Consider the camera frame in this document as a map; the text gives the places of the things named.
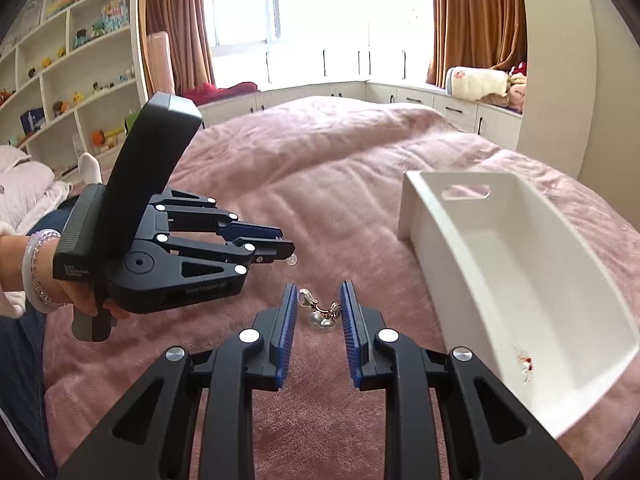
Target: human hand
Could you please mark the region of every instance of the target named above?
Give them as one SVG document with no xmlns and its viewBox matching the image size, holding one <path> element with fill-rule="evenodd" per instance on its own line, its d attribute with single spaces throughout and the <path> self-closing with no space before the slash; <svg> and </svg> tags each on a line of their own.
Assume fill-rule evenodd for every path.
<svg viewBox="0 0 640 480">
<path fill-rule="evenodd" d="M 49 240 L 40 247 L 38 254 L 38 280 L 44 291 L 57 303 L 73 303 L 78 309 L 96 316 L 98 307 L 95 304 L 94 290 L 85 282 L 64 282 L 53 278 L 53 255 L 56 253 L 59 239 Z M 107 299 L 102 304 L 116 319 L 127 319 L 130 313 L 121 309 L 113 300 Z"/>
</svg>

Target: jeans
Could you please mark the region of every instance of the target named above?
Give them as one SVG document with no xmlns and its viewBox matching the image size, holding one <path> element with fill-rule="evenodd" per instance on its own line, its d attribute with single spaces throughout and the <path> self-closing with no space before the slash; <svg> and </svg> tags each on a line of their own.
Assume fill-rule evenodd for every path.
<svg viewBox="0 0 640 480">
<path fill-rule="evenodd" d="M 31 233 L 42 229 L 62 232 L 75 202 L 67 200 L 47 214 Z M 56 463 L 49 443 L 42 371 L 46 319 L 46 314 L 29 303 L 20 319 L 0 317 L 0 408 L 38 463 L 44 478 L 53 479 Z"/>
</svg>

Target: wall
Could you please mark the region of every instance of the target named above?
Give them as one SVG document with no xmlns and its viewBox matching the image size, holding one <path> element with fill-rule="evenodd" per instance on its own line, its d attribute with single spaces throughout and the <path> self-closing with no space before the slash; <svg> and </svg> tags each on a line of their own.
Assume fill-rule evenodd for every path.
<svg viewBox="0 0 640 480">
<path fill-rule="evenodd" d="M 590 0 L 525 0 L 525 5 L 529 73 L 517 151 L 577 177 L 596 86 Z"/>
<path fill-rule="evenodd" d="M 578 179 L 640 230 L 640 48 L 610 0 L 590 0 L 596 99 Z"/>
</svg>

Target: brown curtain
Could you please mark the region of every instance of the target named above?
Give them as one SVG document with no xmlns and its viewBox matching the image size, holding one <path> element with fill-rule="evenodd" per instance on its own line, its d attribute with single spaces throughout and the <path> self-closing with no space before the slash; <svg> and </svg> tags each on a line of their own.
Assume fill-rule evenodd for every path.
<svg viewBox="0 0 640 480">
<path fill-rule="evenodd" d="M 148 70 L 146 35 L 163 30 L 169 35 L 176 93 L 214 82 L 204 0 L 138 0 L 138 15 L 149 95 L 153 93 L 153 81 Z"/>
<path fill-rule="evenodd" d="M 524 0 L 433 0 L 433 14 L 428 83 L 444 87 L 452 66 L 508 70 L 526 59 Z"/>
</svg>

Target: white plastic container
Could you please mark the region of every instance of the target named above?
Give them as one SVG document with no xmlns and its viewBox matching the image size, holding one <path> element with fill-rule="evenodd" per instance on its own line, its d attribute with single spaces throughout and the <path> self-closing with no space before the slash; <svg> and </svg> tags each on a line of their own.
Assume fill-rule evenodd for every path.
<svg viewBox="0 0 640 480">
<path fill-rule="evenodd" d="M 452 198 L 452 186 L 488 194 Z M 411 240 L 447 347 L 471 348 L 556 438 L 638 351 L 607 269 L 519 176 L 408 171 L 398 237 Z"/>
</svg>

